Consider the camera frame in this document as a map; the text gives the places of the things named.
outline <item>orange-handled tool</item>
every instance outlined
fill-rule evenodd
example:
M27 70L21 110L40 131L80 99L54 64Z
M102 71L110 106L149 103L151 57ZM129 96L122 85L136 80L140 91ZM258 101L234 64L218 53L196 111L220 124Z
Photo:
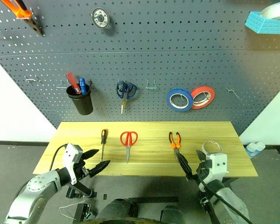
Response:
M32 12L27 9L22 0L14 0L18 7L9 0L1 1L4 3L4 5L10 8L11 11L13 11L17 18L30 18L32 16Z
M171 148L174 149L174 155L176 157L177 162L179 163L177 154L179 153L179 149L181 148L181 136L179 135L178 132L176 133L176 138L177 138L177 143L173 141L172 132L169 132L169 141L171 143Z
M43 35L41 27L32 18L33 13L27 9L22 0L14 0L16 5L9 0L1 1L15 14L18 19L24 20L35 32L38 33L38 35Z

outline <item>yellow-handled screwdriver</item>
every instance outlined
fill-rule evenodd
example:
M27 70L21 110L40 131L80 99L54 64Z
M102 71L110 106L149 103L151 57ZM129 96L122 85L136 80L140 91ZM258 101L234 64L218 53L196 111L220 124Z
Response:
M105 144L106 144L107 132L108 132L108 129L103 129L103 130L102 130L102 134L101 134L101 137L102 137L102 141L101 141L101 144L102 144L101 161L103 160L104 146L105 146Z

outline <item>orange pliers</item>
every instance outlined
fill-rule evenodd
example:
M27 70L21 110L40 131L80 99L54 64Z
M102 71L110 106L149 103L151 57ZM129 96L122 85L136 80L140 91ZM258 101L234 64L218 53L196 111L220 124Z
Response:
M179 135L178 132L176 133L176 137L177 137L177 143L175 143L173 141L172 132L169 132L169 141L171 143L171 148L174 149L175 158L177 160L177 163L179 163L179 161L178 161L178 153L179 153L179 149L181 148L181 136Z
M15 6L10 0L1 0L18 19L23 19L38 35L42 36L43 32L39 25L33 20L33 13L27 9L22 0L14 0L17 6Z

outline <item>blue tape roll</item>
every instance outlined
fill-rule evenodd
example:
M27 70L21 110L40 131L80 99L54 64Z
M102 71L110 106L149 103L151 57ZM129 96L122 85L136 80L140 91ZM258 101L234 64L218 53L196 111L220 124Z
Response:
M185 106L177 106L177 105L175 105L172 102L172 100L171 100L171 98L174 95L182 95L183 97L185 97L187 99L187 104ZM175 111L188 111L189 109L192 108L193 97L186 90L183 90L183 89L173 89L173 90L170 90L168 95L167 95L167 103Z

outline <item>blue sponge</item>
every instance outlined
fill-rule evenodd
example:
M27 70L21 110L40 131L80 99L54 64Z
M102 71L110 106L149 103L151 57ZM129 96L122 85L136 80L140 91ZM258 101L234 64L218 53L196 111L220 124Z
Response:
M280 20L261 17L261 12L250 12L245 26L258 34L280 34Z

